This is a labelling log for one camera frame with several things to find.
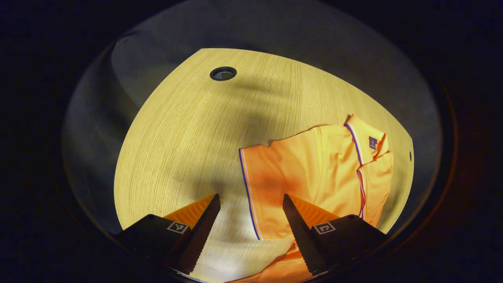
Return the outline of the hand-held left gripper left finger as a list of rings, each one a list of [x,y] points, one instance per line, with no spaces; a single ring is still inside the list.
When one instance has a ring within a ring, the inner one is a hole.
[[[147,214],[114,238],[159,267],[189,275],[219,212],[220,196],[215,193],[164,217]]]

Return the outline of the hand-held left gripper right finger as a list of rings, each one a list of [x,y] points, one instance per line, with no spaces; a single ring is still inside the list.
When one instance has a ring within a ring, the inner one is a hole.
[[[304,262],[314,276],[344,269],[387,240],[385,233],[354,214],[339,217],[288,194],[282,206]]]

